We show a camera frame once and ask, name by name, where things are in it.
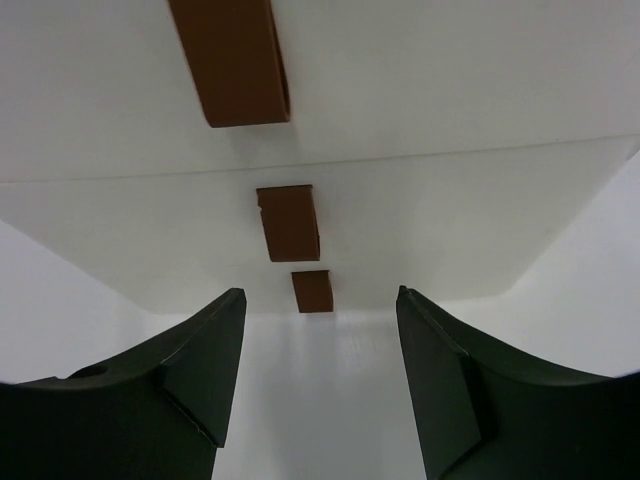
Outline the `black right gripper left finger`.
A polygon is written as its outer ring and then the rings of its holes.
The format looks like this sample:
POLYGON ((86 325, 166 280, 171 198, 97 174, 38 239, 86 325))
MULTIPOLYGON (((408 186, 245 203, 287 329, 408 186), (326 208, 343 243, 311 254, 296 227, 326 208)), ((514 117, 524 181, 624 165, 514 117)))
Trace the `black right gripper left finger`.
POLYGON ((209 479, 225 444, 247 301, 232 288, 67 378, 1 386, 4 479, 209 479))

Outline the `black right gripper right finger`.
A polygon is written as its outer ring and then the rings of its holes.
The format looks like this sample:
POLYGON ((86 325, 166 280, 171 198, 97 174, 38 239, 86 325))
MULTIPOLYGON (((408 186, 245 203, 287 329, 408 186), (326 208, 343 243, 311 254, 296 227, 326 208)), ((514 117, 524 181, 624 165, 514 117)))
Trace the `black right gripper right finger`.
POLYGON ((396 315, 430 479, 635 479, 639 377, 519 350, 401 287, 396 315))

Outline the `white drawer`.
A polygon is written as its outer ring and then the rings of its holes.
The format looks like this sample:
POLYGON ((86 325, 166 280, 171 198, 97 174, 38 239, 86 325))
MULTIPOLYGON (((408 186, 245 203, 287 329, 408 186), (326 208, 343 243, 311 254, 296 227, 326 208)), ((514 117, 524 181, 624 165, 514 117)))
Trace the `white drawer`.
POLYGON ((257 189, 309 184, 317 267, 343 308, 407 284, 439 300, 510 288, 634 155, 635 136, 289 168, 3 184, 1 218, 153 313, 241 287, 291 305, 269 259, 257 189))

